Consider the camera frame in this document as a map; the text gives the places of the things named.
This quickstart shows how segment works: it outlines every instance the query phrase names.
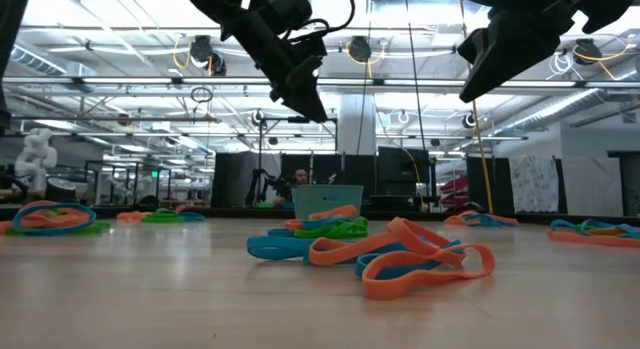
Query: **wooden table surface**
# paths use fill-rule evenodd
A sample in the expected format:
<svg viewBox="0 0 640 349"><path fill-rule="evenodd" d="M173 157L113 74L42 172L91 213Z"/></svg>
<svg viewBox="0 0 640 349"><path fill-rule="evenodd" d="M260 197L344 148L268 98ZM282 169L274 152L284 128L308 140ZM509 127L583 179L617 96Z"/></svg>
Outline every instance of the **wooden table surface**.
<svg viewBox="0 0 640 349"><path fill-rule="evenodd" d="M550 243L539 226L428 224L491 246L496 272L380 302L362 297L350 265L246 253L248 236L279 224L211 219L115 226L96 238L0 237L0 348L640 345L640 250Z"/></svg>

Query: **ceiling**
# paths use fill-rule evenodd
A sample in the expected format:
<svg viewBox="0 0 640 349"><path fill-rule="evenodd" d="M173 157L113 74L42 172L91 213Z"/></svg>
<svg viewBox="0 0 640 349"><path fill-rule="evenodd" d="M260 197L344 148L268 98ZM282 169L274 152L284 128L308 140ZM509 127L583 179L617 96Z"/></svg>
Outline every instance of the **ceiling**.
<svg viewBox="0 0 640 349"><path fill-rule="evenodd" d="M324 18L332 26L342 23L349 14L347 0L310 0L314 18ZM367 75L365 65L355 63L343 50L352 36L370 37L374 58L380 57L371 67L370 77L384 79L412 79L414 65L421 79L464 79L466 62L454 53L463 40L462 15L457 0L411 0L407 15L404 1L355 0L356 12L349 28L332 33L325 38L328 56L320 68L320 78L363 79ZM488 8L465 2L465 18L469 30L488 24ZM635 34L640 29L638 7L632 7L623 18L594 35L584 35L580 28L586 21L584 15L576 15L576 25L562 38L562 48L571 49L578 38L592 38L604 56L626 51L625 55L607 61L609 68L635 58ZM101 77L203 77L206 70L187 61L185 52L195 35L211 35L211 44L224 57L228 77L263 77L254 67L242 47L233 39L221 42L218 25L201 14L188 0L30 0L24 16L18 45L32 49L54 63L80 63L89 72ZM411 40L415 51L412 56ZM177 64L189 63L182 69ZM607 79L599 65L573 65L566 73L554 75L557 57L545 60L525 71L519 80L577 80ZM42 76L25 65L10 63L6 76ZM286 118L296 113L272 102L265 87L209 86L213 98L209 103L198 104L190 98L193 87L172 88L179 96L167 94L166 86L102 85L92 93L70 90L54 85L6 85L10 108L17 115L46 116L147 116L170 122L176 118L202 118L206 114L217 117L220 123L172 122L156 124L163 130L175 133L211 133L212 137L191 139L197 147L208 147L212 152L239 151L257 148L257 138L237 138L238 133L256 133L251 116L260 109L267 117ZM129 91L144 93L133 96ZM342 96L340 89L319 88L321 99L330 117L339 115ZM558 93L544 90L523 90L509 94L487 94L476 101L478 114L486 123L500 123L516 116L524 109ZM389 144L385 135L415 135L420 133L418 113L422 113L424 133L433 135L470 135L462 126L462 117L471 110L471 104L460 101L455 92L430 90L421 93L382 92L365 90L372 95L381 114L378 122L378 144ZM76 132L129 132L153 131L152 123L134 122L122 126L116 122L77 122ZM274 127L271 134L324 134L325 137L288 139L287 149L331 150L335 134L332 124L290 124L286 121ZM194 145L167 147L161 137L101 137L110 144L135 144L149 147L154 152L189 153ZM421 147L420 140L404 140L405 146ZM130 152L121 147L116 151Z"/></svg>

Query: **person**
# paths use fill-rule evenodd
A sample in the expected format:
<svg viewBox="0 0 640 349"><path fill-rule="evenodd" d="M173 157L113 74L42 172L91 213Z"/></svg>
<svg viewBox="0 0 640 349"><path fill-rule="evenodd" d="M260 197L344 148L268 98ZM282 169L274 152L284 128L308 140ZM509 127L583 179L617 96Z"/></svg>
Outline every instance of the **person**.
<svg viewBox="0 0 640 349"><path fill-rule="evenodd" d="M291 186L292 188L296 188L298 185L305 185L309 183L309 175L307 174L307 171L304 169L296 170L294 174L294 179L295 179L295 182ZM273 200L273 207L276 209L282 209L284 208L284 205L286 203L290 203L292 200L293 198L291 197L283 198L283 197L277 196Z"/></svg>

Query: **black cable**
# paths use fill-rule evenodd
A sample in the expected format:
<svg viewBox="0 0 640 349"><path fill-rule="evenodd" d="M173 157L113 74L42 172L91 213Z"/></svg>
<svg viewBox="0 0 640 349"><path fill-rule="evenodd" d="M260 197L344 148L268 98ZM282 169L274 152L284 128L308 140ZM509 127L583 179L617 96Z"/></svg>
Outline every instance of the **black cable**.
<svg viewBox="0 0 640 349"><path fill-rule="evenodd" d="M353 17L356 15L356 1L355 0L349 0L349 4L351 4L351 13L349 14L349 19L347 19L347 21L344 22L344 24L332 28L332 27L329 26L329 23L327 23L324 19L311 19L306 24L309 24L311 22L316 22L317 20L322 20L322 21L324 21L323 24L326 23L327 29L319 30L317 32L313 32L313 33L309 33L309 34L305 34L305 35L301 35L301 36L293 38L293 39L288 39L289 42L295 43L295 42L299 42L299 41L302 41L302 40L305 40L305 39L309 39L309 38L313 38L313 37L323 37L323 36L325 36L325 35L327 35L329 33L333 33L333 32L336 32L336 31L339 31L339 30L342 30L342 29L348 27L349 24L351 24L351 21L353 20Z"/></svg>
<svg viewBox="0 0 640 349"><path fill-rule="evenodd" d="M371 19L369 19L369 32L367 33L367 43L371 41ZM360 129L358 130L358 149L356 155L360 155L360 141L362 140L362 124L364 122L364 104L367 96L367 77L369 73L369 65L364 65L364 83L362 86L362 110L360 111Z"/></svg>
<svg viewBox="0 0 640 349"><path fill-rule="evenodd" d="M407 8L407 17L409 18L409 42L411 44L411 61L413 62L413 80L416 88L416 102L418 103L418 122L420 123L420 141L422 141L422 151L424 156L429 160L429 153L427 152L427 145L424 143L424 129L422 127L422 107L420 106L420 90L418 88L418 71L416 69L416 52L413 47L413 33L411 32L411 16L409 15L409 0L404 0L405 7Z"/></svg>

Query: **man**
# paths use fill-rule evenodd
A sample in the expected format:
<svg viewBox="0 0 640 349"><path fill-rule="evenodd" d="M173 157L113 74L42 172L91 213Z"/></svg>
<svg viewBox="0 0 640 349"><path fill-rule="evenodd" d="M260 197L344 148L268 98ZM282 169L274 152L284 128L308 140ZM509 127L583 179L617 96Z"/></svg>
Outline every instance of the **man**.
<svg viewBox="0 0 640 349"><path fill-rule="evenodd" d="M295 178L295 183L291 186L292 188L296 188L298 185L305 185L308 184L309 182L309 176L307 175L307 171L304 169L298 169L296 170L296 173L294 175ZM290 203L293 200L293 198L283 198L283 197L276 197L273 200L273 207L276 209L282 209L284 208L284 205L286 203Z"/></svg>

